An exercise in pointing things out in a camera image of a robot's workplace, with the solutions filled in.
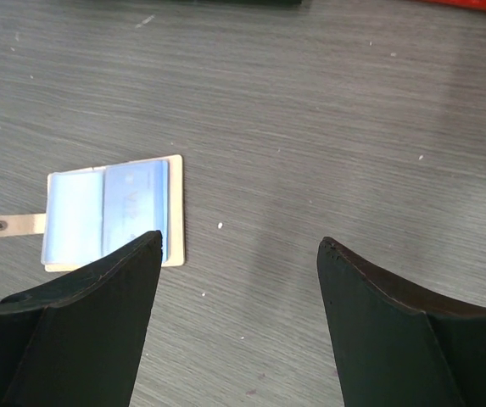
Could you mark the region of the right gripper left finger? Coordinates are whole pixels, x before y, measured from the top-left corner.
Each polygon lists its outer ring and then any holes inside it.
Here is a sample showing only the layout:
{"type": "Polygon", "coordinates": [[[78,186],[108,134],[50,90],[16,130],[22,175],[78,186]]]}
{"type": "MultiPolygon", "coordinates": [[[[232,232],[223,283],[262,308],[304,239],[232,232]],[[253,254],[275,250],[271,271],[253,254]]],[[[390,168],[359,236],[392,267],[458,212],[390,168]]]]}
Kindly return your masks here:
{"type": "Polygon", "coordinates": [[[0,406],[127,406],[162,262],[149,231],[0,301],[0,406]]]}

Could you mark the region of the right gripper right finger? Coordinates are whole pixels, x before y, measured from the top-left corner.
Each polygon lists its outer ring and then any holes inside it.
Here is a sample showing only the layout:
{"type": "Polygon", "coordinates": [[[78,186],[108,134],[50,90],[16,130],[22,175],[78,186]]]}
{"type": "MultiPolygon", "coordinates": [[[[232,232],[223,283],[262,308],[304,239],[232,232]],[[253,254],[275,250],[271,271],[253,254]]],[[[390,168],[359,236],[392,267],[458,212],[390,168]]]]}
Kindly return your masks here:
{"type": "Polygon", "coordinates": [[[326,237],[317,274],[344,403],[486,406],[486,308],[433,292],[326,237]]]}

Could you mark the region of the beige leather card holder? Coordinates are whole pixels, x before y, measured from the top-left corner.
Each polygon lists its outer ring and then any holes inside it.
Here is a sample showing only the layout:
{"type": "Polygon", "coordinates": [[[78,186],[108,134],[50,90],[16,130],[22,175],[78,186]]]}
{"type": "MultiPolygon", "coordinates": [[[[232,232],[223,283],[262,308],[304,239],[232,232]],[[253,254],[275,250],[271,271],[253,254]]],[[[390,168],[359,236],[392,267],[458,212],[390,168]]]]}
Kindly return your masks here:
{"type": "MultiPolygon", "coordinates": [[[[154,160],[169,164],[168,237],[162,236],[162,265],[177,267],[186,260],[183,157],[174,154],[126,163],[154,160]]],[[[0,215],[0,238],[41,234],[41,262],[47,272],[73,271],[106,256],[103,188],[105,170],[112,165],[49,174],[44,213],[0,215]]]]}

